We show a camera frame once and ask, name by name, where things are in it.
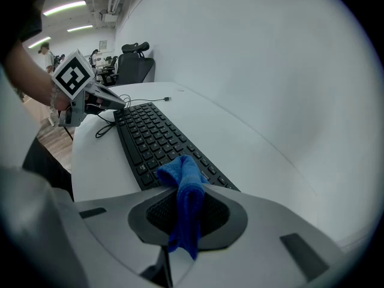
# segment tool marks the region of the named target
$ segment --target black keyboard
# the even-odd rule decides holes
[[[114,115],[125,156],[142,190],[161,185],[156,174],[159,166],[190,155],[210,184],[239,191],[153,103],[115,111]]]

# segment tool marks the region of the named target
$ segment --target white desk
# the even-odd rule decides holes
[[[172,97],[155,104],[242,192],[278,202],[317,226],[316,195],[308,182],[264,138],[229,112],[175,83],[140,83],[112,90],[132,99]],[[112,111],[101,115],[113,119]],[[140,191],[116,128],[95,138],[105,124],[88,115],[76,129],[72,156],[75,201]]]

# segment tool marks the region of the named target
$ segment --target floor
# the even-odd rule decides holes
[[[41,122],[41,128],[37,139],[48,149],[48,151],[71,173],[72,140],[63,127],[58,126],[58,119],[52,118],[55,126],[51,126],[48,119]],[[74,136],[75,128],[68,128]]]

